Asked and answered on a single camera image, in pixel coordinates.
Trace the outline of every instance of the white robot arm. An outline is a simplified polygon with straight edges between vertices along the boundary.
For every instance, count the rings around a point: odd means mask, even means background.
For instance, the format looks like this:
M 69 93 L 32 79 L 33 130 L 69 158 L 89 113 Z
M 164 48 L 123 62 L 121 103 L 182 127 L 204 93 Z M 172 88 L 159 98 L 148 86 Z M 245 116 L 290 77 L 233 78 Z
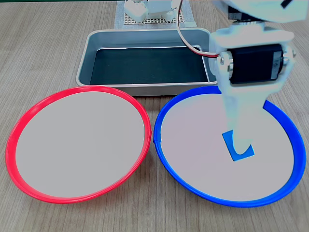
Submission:
M 234 149 L 250 146 L 266 98 L 281 90 L 293 69 L 295 52 L 287 44 L 294 34 L 265 26 L 265 21 L 305 20 L 307 0 L 213 1 L 236 20 L 211 34 L 211 72 L 225 101 Z

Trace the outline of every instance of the red wire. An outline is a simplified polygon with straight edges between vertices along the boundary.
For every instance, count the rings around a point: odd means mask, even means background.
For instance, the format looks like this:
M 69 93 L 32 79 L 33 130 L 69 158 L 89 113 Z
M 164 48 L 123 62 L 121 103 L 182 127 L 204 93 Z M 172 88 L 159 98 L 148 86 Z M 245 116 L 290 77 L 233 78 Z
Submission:
M 180 0 L 180 4 L 179 4 L 179 8 L 178 8 L 178 15 L 177 15 L 177 18 L 178 16 L 180 15 L 180 10 L 182 8 L 182 4 L 183 4 L 183 0 Z M 219 54 L 216 54 L 216 55 L 206 55 L 206 54 L 201 54 L 198 52 L 198 50 L 194 50 L 190 47 L 188 47 L 193 53 L 197 54 L 197 55 L 200 55 L 202 57 L 208 57 L 208 58 L 217 58 L 219 56 Z

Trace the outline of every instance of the blue plate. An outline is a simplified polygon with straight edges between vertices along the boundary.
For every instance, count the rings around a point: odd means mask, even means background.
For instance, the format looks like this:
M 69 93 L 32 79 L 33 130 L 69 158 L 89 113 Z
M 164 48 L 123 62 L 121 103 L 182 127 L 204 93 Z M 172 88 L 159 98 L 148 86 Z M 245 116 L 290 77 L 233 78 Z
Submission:
M 258 207 L 258 206 L 263 206 L 267 204 L 274 203 L 286 195 L 288 195 L 290 192 L 292 192 L 298 183 L 300 182 L 304 171 L 305 171 L 305 166 L 306 166 L 306 149 L 304 145 L 304 141 L 294 125 L 294 123 L 290 120 L 290 118 L 283 112 L 281 111 L 278 107 L 276 107 L 274 104 L 272 104 L 269 101 L 266 101 L 264 104 L 264 109 L 268 111 L 273 117 L 276 118 L 276 120 L 281 124 L 283 129 L 285 130 L 286 134 L 289 137 L 289 140 L 292 145 L 293 153 L 294 153 L 294 167 L 293 171 L 291 174 L 290 179 L 286 182 L 286 184 L 279 189 L 277 192 L 271 194 L 268 197 L 259 199 L 259 200 L 254 200 L 254 201 L 228 201 L 228 200 L 223 200 L 219 198 L 212 197 L 210 195 L 207 195 L 185 181 L 183 181 L 177 173 L 171 168 L 167 160 L 165 159 L 165 156 L 163 154 L 162 148 L 161 148 L 161 127 L 162 127 L 162 122 L 167 114 L 167 112 L 170 110 L 171 107 L 173 107 L 175 104 L 178 102 L 190 98 L 192 96 L 200 95 L 200 94 L 221 94 L 221 91 L 217 86 L 211 86 L 211 87 L 199 87 L 195 89 L 191 89 L 189 91 L 186 91 L 182 94 L 179 94 L 178 96 L 174 97 L 172 100 L 170 100 L 164 108 L 161 110 L 155 126 L 154 126 L 154 145 L 156 147 L 157 153 L 165 166 L 165 168 L 168 170 L 168 172 L 185 188 L 196 194 L 197 196 L 204 198 L 208 201 L 222 204 L 222 205 L 227 205 L 231 207 Z

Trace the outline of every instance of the wooden table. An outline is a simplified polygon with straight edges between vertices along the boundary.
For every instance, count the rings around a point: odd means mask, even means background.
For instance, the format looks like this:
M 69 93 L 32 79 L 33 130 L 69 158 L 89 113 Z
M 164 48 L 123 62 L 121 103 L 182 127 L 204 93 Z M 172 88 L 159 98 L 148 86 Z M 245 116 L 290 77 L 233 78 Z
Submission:
M 298 187 L 265 207 L 241 209 L 208 202 L 165 170 L 153 144 L 121 187 L 84 203 L 34 200 L 9 178 L 6 141 L 18 119 L 41 99 L 76 86 L 87 35 L 113 29 L 116 2 L 0 3 L 0 231 L 2 232 L 307 232 L 308 167 Z M 215 31 L 229 21 L 209 1 L 191 2 L 199 27 Z M 297 125 L 309 145 L 309 21 L 275 25 L 295 33 L 296 65 L 283 90 L 269 100 Z M 152 127 L 170 97 L 138 98 Z

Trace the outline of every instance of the wire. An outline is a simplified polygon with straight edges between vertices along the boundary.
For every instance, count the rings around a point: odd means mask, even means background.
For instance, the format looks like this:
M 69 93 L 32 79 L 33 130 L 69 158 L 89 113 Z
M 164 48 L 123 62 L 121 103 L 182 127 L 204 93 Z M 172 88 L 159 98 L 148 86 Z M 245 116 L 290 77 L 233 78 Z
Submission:
M 179 18 L 180 18 L 180 11 L 181 11 L 181 8 L 182 8 L 182 4 L 183 4 L 183 0 L 180 0 L 178 11 L 177 11 L 177 16 L 176 16 L 176 28 L 177 28 L 177 31 L 178 31 L 178 34 L 179 34 L 181 40 L 195 54 L 198 54 L 198 55 L 203 56 L 203 57 L 217 58 L 219 56 L 219 54 L 212 53 L 212 52 L 203 52 L 203 51 L 199 51 L 199 50 L 195 49 L 193 46 L 191 46 L 191 44 L 188 43 L 188 41 L 182 35 L 180 28 L 179 28 Z

